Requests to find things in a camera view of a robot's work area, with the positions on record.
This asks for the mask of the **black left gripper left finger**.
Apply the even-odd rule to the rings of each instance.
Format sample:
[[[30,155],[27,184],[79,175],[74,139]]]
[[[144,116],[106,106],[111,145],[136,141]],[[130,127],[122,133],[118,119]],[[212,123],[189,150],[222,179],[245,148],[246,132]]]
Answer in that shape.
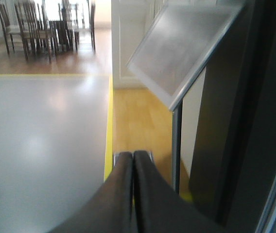
[[[51,233],[129,233],[133,193],[133,155],[121,152],[94,196]]]

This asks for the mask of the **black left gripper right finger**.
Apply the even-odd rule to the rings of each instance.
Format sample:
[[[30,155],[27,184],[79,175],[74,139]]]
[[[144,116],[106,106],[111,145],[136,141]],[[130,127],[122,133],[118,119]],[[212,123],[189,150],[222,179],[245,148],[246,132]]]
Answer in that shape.
[[[134,152],[134,199],[140,233],[225,232],[180,198],[144,150]]]

